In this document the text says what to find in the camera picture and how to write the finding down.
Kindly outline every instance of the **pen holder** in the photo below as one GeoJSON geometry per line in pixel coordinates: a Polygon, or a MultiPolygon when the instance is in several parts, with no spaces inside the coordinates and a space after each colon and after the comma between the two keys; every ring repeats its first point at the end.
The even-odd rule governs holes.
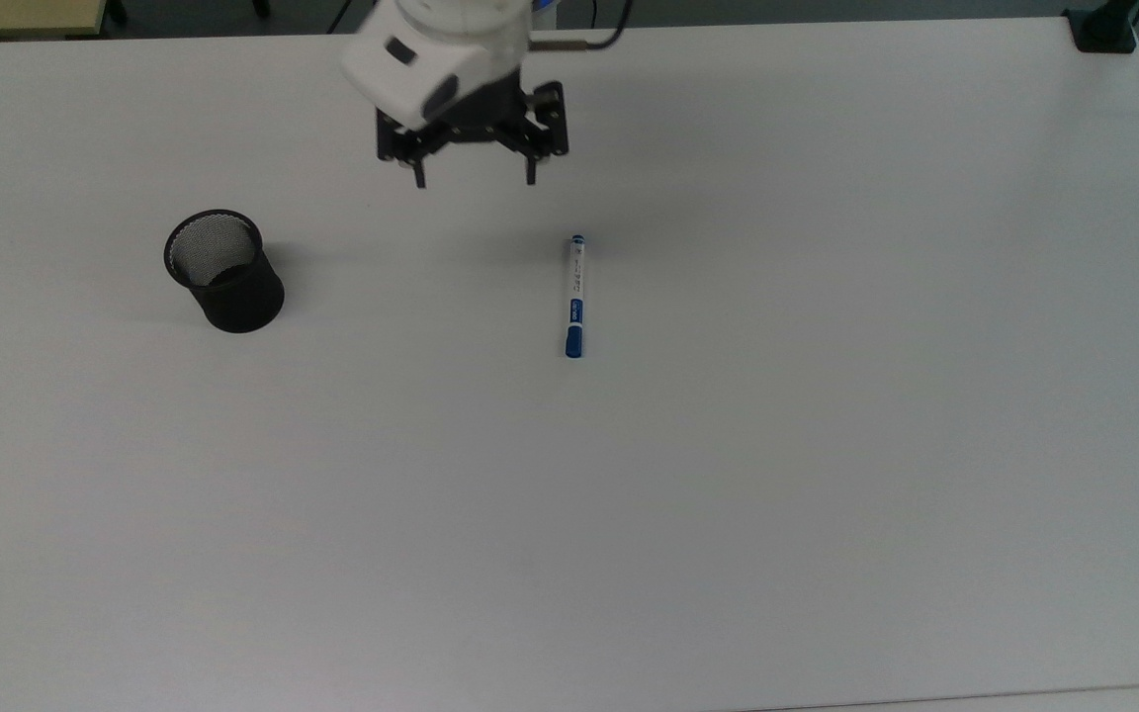
{"type": "Polygon", "coordinates": [[[164,260],[208,324],[226,333],[265,327],[284,305],[284,283],[262,252],[257,226],[235,211],[205,211],[180,222],[164,260]]]}

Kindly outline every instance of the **white table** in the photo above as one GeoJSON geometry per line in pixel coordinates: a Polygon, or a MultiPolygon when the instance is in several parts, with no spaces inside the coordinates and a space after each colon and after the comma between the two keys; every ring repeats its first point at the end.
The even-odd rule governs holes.
{"type": "Polygon", "coordinates": [[[1139,52],[629,32],[530,60],[535,188],[418,191],[344,41],[0,46],[0,709],[1139,686],[1139,52]],[[255,334],[161,262],[216,206],[288,288],[255,334]]]}

